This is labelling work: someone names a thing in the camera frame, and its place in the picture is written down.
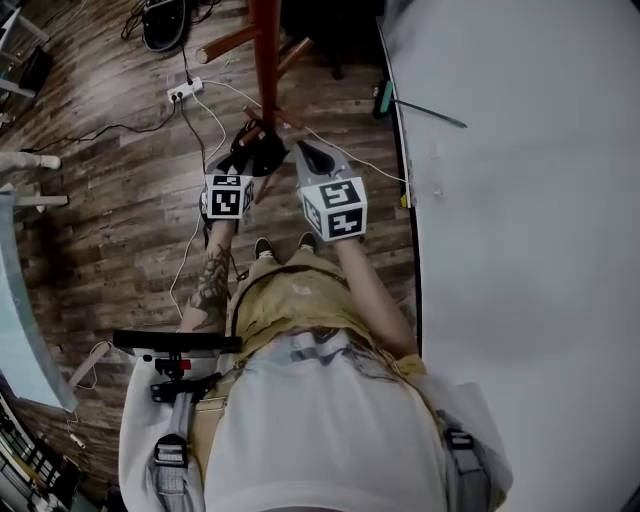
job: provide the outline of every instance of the white cable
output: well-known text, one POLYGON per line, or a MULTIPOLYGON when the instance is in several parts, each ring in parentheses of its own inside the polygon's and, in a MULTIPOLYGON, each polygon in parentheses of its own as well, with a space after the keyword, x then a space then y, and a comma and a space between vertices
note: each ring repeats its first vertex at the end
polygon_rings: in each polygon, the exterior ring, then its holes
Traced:
MULTIPOLYGON (((89 357, 91 357, 91 354, 93 354, 93 351, 95 349, 97 349, 100 345, 102 345, 103 343, 108 343, 109 345, 113 346, 113 344, 110 341, 99 341, 98 343, 96 343, 93 348, 91 349, 91 351, 89 352, 89 357)), ((95 389, 96 388, 96 384, 98 383, 98 375, 96 374, 96 365, 94 364, 91 369, 93 370, 93 384, 91 384, 90 387, 87 386, 81 386, 80 384, 76 384, 77 388, 80 389, 95 389)))
POLYGON ((198 222, 196 224, 196 229, 194 230, 193 235, 191 235, 191 238, 189 239, 189 243, 187 243, 187 248, 184 250, 184 257, 182 258, 182 264, 180 265, 180 268, 178 269, 178 273, 176 274, 176 277, 173 280, 173 283, 171 283, 171 288, 169 288, 169 295, 171 295, 171 300, 173 301, 173 303, 178 308, 178 313, 180 313, 180 318, 182 318, 182 310, 180 309, 180 306, 178 305, 178 302, 176 301, 176 298, 173 296, 173 288, 176 285, 176 283, 178 282, 178 278, 180 277, 180 272, 182 272, 182 269, 184 268, 185 264, 187 263, 187 255, 189 254, 189 247, 191 247, 191 244, 193 243, 193 239, 198 234, 198 229, 200 228, 200 216, 201 216, 200 215, 200 210, 198 209, 198 222))
MULTIPOLYGON (((214 84, 214 85, 222 85, 224 87, 228 87, 229 89, 237 92, 238 94, 244 96, 245 98, 247 98, 249 101, 253 102, 255 105, 257 105, 258 107, 262 108, 262 105, 260 105, 260 103, 258 103, 256 100, 250 98, 249 96, 247 96, 245 93, 243 93, 242 91, 239 91, 238 89, 236 89, 235 87, 229 85, 229 84, 225 84, 223 82, 215 82, 213 80, 203 80, 202 83, 207 83, 207 84, 214 84)), ((407 180, 402 179, 402 178, 397 178, 396 176, 392 176, 391 174, 387 174, 386 172, 382 171, 381 169, 379 169, 378 167, 376 167, 375 165, 373 165, 371 162, 366 162, 365 160, 361 160, 359 158, 356 158, 355 156, 353 156, 351 153, 349 153, 347 150, 342 149, 340 146, 333 144, 332 142, 329 142, 326 139, 323 139, 322 137, 320 137, 320 135, 318 135, 315 131, 313 131, 311 128, 309 128, 308 126, 305 126, 305 128, 307 129, 307 131, 309 133, 311 133, 312 135, 316 136, 318 139, 320 139, 322 142, 324 142, 325 144, 328 144, 331 147, 336 148, 338 151, 342 151, 345 155, 347 155, 349 158, 355 160, 356 162, 360 162, 361 164, 364 165, 368 165, 369 167, 371 167, 374 171, 378 171, 380 174, 383 174, 384 176, 386 176, 387 178, 391 178, 392 180, 396 180, 396 181, 400 181, 402 183, 406 183, 407 180)))
POLYGON ((231 89, 232 91, 237 92, 240 96, 244 96, 245 98, 247 98, 250 102, 252 102, 254 105, 257 105, 258 107, 262 108, 262 105, 260 105, 260 103, 258 103, 256 100, 254 100, 253 98, 250 98, 249 96, 247 96, 245 93, 243 93, 242 91, 239 91, 238 89, 236 89, 235 87, 233 87, 232 85, 229 84, 225 84, 223 82, 215 82, 213 80, 203 80, 202 81, 203 84, 214 84, 214 85, 222 85, 223 87, 228 87, 229 89, 231 89))
POLYGON ((213 155, 215 155, 215 154, 220 150, 220 148, 222 147, 222 145, 226 142, 226 140, 227 140, 227 131, 224 129, 224 126, 223 126, 223 125, 222 125, 222 123, 220 122, 220 119, 218 119, 218 116, 217 116, 217 115, 215 115, 211 110, 209 110, 209 107, 207 107, 204 103, 202 103, 202 102, 197 98, 196 93, 195 93, 195 92, 193 92, 193 93, 191 93, 191 95, 193 96, 193 99, 194 99, 194 100, 196 100, 196 101, 199 103, 199 105, 200 105, 203 109, 205 109, 207 112, 209 112, 209 114, 211 114, 211 115, 213 116, 213 118, 218 122, 218 125, 220 126, 220 129, 222 130, 222 140, 220 141, 220 144, 218 144, 218 147, 217 147, 216 149, 214 149, 214 150, 211 152, 211 154, 210 154, 207 158, 205 158, 205 159, 204 159, 204 161, 205 161, 205 162, 208 162, 208 161, 209 161, 209 159, 210 159, 213 155))

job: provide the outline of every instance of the wire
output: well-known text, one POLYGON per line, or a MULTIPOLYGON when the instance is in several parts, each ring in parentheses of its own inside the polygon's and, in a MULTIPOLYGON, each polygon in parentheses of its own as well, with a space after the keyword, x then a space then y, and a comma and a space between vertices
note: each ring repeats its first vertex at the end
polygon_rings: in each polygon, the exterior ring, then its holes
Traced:
MULTIPOLYGON (((231 89, 232 91, 237 92, 238 94, 244 96, 245 98, 247 98, 249 101, 251 101, 254 105, 262 108, 262 105, 260 105, 260 103, 258 103, 256 100, 254 100, 253 98, 250 98, 249 96, 247 96, 245 93, 243 93, 242 91, 239 91, 238 89, 236 89, 235 87, 229 85, 229 84, 225 84, 223 82, 215 82, 213 80, 203 80, 202 83, 205 84, 214 84, 214 85, 222 85, 224 87, 228 87, 229 89, 231 89)), ((387 174, 386 172, 384 172, 383 170, 379 169, 378 167, 376 167, 375 165, 373 165, 371 162, 367 162, 365 160, 361 160, 359 158, 356 158, 355 156, 353 156, 351 153, 349 153, 347 150, 342 149, 340 146, 334 144, 333 142, 329 142, 326 139, 323 139, 322 137, 320 137, 320 135, 318 135, 315 131, 313 131, 311 128, 309 128, 308 126, 305 126, 306 130, 311 133, 312 135, 314 135, 315 137, 317 137, 318 139, 320 139, 322 142, 324 142, 325 144, 328 144, 331 147, 336 148, 338 151, 342 151, 342 153, 344 153, 345 155, 347 155, 349 158, 351 158, 352 160, 355 160, 356 162, 360 162, 361 164, 367 165, 369 167, 371 167, 374 171, 378 171, 380 174, 383 174, 384 176, 386 176, 387 178, 391 178, 392 180, 396 180, 396 181, 400 181, 402 183, 406 183, 407 180, 402 179, 402 178, 398 178, 396 176, 392 176, 391 174, 387 174)))
MULTIPOLYGON (((103 343, 108 343, 110 347, 113 347, 113 343, 111 343, 110 341, 99 341, 98 343, 96 343, 93 346, 93 348, 89 352, 89 357, 91 357, 91 354, 93 354, 93 351, 95 349, 97 349, 100 345, 102 345, 103 343)), ((91 367, 91 369, 93 370, 93 384, 91 384, 90 387, 81 386, 80 384, 76 384, 77 388, 80 388, 80 389, 95 389, 96 388, 96 384, 98 383, 98 375, 96 374, 96 365, 94 364, 91 367)))
POLYGON ((211 11, 213 10, 214 6, 218 5, 222 0, 214 0, 213 2, 211 2, 210 4, 207 4, 205 2, 201 2, 205 5, 209 5, 209 9, 207 10, 206 13, 204 13, 204 15, 202 16, 202 18, 200 18, 199 20, 196 21, 192 21, 191 25, 195 26, 195 25, 199 25, 200 23, 202 23, 204 20, 206 20, 209 16, 211 16, 211 11))
POLYGON ((222 123, 220 122, 220 119, 218 119, 218 116, 215 115, 211 110, 209 110, 209 107, 207 107, 204 103, 202 103, 198 97, 196 96, 195 92, 192 93, 193 99, 196 100, 198 102, 198 104, 205 109, 207 112, 209 112, 209 114, 211 114, 213 116, 213 118, 218 122, 218 125, 220 126, 220 129, 222 130, 222 140, 220 141, 220 144, 218 144, 218 147, 216 149, 214 149, 211 154, 204 159, 205 162, 208 162, 209 159, 211 159, 211 157, 213 155, 215 155, 218 151, 220 151, 220 148, 222 147, 222 145, 225 143, 225 141, 227 140, 227 131, 224 129, 224 126, 222 125, 222 123))
POLYGON ((124 27, 122 28, 122 32, 120 32, 121 39, 129 39, 131 32, 142 23, 145 1, 146 0, 140 0, 131 8, 131 16, 124 22, 124 27))
POLYGON ((200 218, 201 218, 201 215, 200 215, 200 211, 198 210, 198 222, 196 224, 196 229, 193 231, 193 235, 191 235, 191 238, 187 243, 187 248, 184 250, 184 257, 182 258, 182 263, 180 265, 180 268, 178 269, 178 273, 176 274, 175 279, 173 280, 173 283, 171 283, 171 288, 169 288, 169 295, 171 295, 171 300, 176 305, 176 308, 178 308, 178 313, 180 313, 180 318, 182 318, 182 310, 178 305, 178 301, 176 301, 176 298, 173 296, 173 288, 176 286, 176 283, 178 282, 178 278, 180 277, 180 272, 182 272, 182 269, 187 263, 187 255, 189 254, 189 247, 191 247, 191 244, 193 243, 193 240, 195 239, 196 235, 198 234, 198 230, 200 229, 200 218))
POLYGON ((356 162, 360 162, 361 164, 364 165, 368 165, 369 167, 371 167, 373 170, 378 171, 380 174, 384 174, 387 178, 391 178, 392 180, 396 180, 396 181, 401 181, 402 183, 406 183, 407 180, 402 179, 402 178, 398 178, 396 176, 392 176, 391 174, 387 174, 386 172, 380 170, 378 167, 376 167, 375 165, 373 165, 371 162, 365 162, 364 160, 360 160, 359 158, 356 158, 355 156, 353 156, 351 153, 349 153, 347 150, 342 149, 340 146, 337 146, 336 144, 334 144, 333 142, 329 142, 327 139, 323 139, 322 137, 320 137, 320 135, 318 135, 316 132, 314 132, 311 128, 309 128, 308 126, 305 126, 306 130, 311 134, 311 135, 315 135, 316 137, 318 137, 318 139, 320 139, 322 142, 324 142, 325 144, 328 144, 329 146, 332 146, 334 148, 336 148, 339 151, 342 151, 345 155, 347 155, 349 158, 351 158, 352 160, 355 160, 356 162))
POLYGON ((205 168, 205 163, 204 163, 204 143, 202 142, 202 139, 200 138, 200 135, 198 135, 198 132, 196 132, 193 128, 193 126, 191 126, 191 122, 189 121, 189 118, 187 117, 187 115, 184 113, 184 105, 182 103, 183 98, 180 98, 178 101, 180 102, 180 113, 182 114, 182 117, 184 117, 184 120, 187 122, 187 124, 189 125, 189 128, 191 129, 191 132, 196 136, 196 139, 198 139, 198 144, 200 144, 200 153, 202 154, 202 174, 207 174, 206 168, 205 168))
POLYGON ((155 128, 138 129, 138 128, 132 128, 131 126, 126 126, 124 124, 110 124, 108 126, 105 126, 102 130, 100 130, 98 133, 96 133, 93 137, 87 137, 87 135, 89 135, 89 133, 94 131, 94 130, 91 130, 91 132, 88 132, 85 135, 83 135, 82 137, 77 138, 77 139, 74 139, 72 137, 63 137, 62 139, 58 139, 58 140, 54 140, 53 142, 49 142, 49 144, 45 144, 44 146, 42 146, 40 148, 29 148, 29 149, 23 149, 22 151, 25 151, 27 153, 39 153, 40 151, 44 151, 45 149, 47 149, 48 147, 53 146, 54 144, 58 144, 59 142, 64 142, 64 141, 68 141, 69 143, 72 143, 72 142, 89 142, 89 141, 92 141, 92 140, 96 140, 104 132, 106 132, 107 130, 111 130, 112 128, 124 128, 125 130, 129 130, 129 131, 132 131, 132 132, 135 132, 135 133, 156 132, 160 128, 162 128, 165 124, 167 124, 169 121, 171 121, 171 119, 173 118, 175 113, 176 113, 176 104, 174 103, 173 104, 173 110, 171 111, 171 114, 169 115, 169 117, 167 117, 164 121, 162 121, 155 128))
POLYGON ((245 98, 247 98, 250 102, 252 102, 254 105, 262 108, 262 105, 260 105, 260 103, 258 103, 256 100, 254 100, 253 98, 250 98, 249 96, 247 96, 245 93, 243 93, 242 91, 239 91, 238 89, 236 89, 235 87, 233 87, 232 85, 229 84, 225 84, 223 82, 215 82, 213 80, 203 80, 202 81, 203 84, 214 84, 214 85, 222 85, 223 87, 228 87, 229 89, 231 89, 234 92, 237 92, 240 96, 244 96, 245 98))

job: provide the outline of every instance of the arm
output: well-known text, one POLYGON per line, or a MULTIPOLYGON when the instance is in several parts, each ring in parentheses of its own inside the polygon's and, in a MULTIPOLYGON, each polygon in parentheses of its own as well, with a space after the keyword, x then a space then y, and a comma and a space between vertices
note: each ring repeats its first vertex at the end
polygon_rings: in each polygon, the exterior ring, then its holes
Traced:
POLYGON ((233 231, 233 221, 214 222, 198 287, 185 307, 180 332, 213 332, 224 335, 233 231))
POLYGON ((380 347, 396 359, 417 354, 418 345, 407 319, 380 281, 360 243, 355 238, 339 240, 335 250, 358 313, 380 347))

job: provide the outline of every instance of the power strip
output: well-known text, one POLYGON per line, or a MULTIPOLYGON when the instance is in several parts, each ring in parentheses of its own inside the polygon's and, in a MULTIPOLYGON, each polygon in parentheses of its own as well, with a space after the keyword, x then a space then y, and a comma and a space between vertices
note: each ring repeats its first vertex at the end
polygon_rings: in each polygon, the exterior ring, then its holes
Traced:
POLYGON ((195 77, 194 79, 191 80, 191 82, 192 82, 191 85, 189 85, 189 82, 185 82, 182 85, 179 85, 178 87, 169 89, 167 91, 167 97, 169 98, 169 102, 173 103, 172 98, 174 96, 178 99, 180 99, 180 97, 182 96, 182 100, 185 100, 192 94, 195 94, 203 89, 202 80, 200 80, 200 77, 195 77))

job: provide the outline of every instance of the dark wood flooring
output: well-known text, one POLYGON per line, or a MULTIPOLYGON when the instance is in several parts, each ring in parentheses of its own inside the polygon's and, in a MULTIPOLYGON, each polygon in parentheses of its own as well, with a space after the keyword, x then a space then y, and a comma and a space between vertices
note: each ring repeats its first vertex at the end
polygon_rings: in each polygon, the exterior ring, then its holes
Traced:
MULTIPOLYGON (((45 4, 32 0, 27 15, 43 23, 68 5, 60 0, 42 7, 45 4)), ((54 19, 47 30, 56 30, 79 4, 74 1, 68 14, 54 19)), ((6 110, 17 119, 0 132, 2 150, 78 137, 114 123, 152 127, 170 114, 167 83, 185 81, 182 55, 148 51, 140 28, 123 41, 120 31, 132 5, 89 0, 47 45, 55 59, 51 74, 35 100, 10 98, 6 110)), ((194 75, 205 78, 220 72, 225 57, 201 66, 195 51, 242 26, 246 17, 242 0, 222 0, 209 19, 193 27, 185 46, 194 75)), ((258 99, 251 45, 236 49, 231 58, 216 79, 258 99)), ((354 50, 345 57, 346 78, 337 82, 328 59, 312 53, 281 81, 280 105, 326 139, 397 175, 392 129, 371 115, 380 66, 377 51, 354 50)), ((247 101, 214 85, 206 85, 199 98, 233 137, 245 121, 241 109, 247 101)), ((217 123, 193 100, 185 110, 208 152, 214 149, 221 140, 217 123)), ((302 135, 282 127, 280 132, 289 141, 302 135)), ((203 177, 199 146, 179 114, 157 132, 137 135, 116 129, 94 142, 59 144, 51 153, 62 157, 60 171, 0 176, 0 184, 38 181, 45 194, 69 196, 68 206, 43 215, 19 212, 15 229, 34 313, 57 363, 70 376, 97 342, 110 339, 114 328, 176 328, 179 316, 169 287, 195 228, 203 177)), ((412 234, 408 212, 400 207, 398 184, 361 164, 352 165, 364 176, 369 198, 366 250, 394 297, 411 303, 412 234)), ((283 258, 293 253, 307 229, 294 194, 296 181, 293 167, 283 165, 271 181, 269 196, 244 219, 233 244, 241 272, 251 263, 257 236, 270 237, 283 258)), ((180 302, 196 281, 203 250, 199 234, 176 286, 180 302)), ((328 247, 322 254, 334 259, 328 247)), ((111 350, 96 366, 95 389, 76 389, 79 423, 71 429, 86 443, 85 450, 67 434, 66 420, 73 415, 16 400, 4 388, 27 428, 45 436, 89 475, 83 488, 93 497, 104 495, 105 481, 117 482, 118 434, 132 364, 111 350)), ((87 377, 83 384, 91 381, 87 377)))

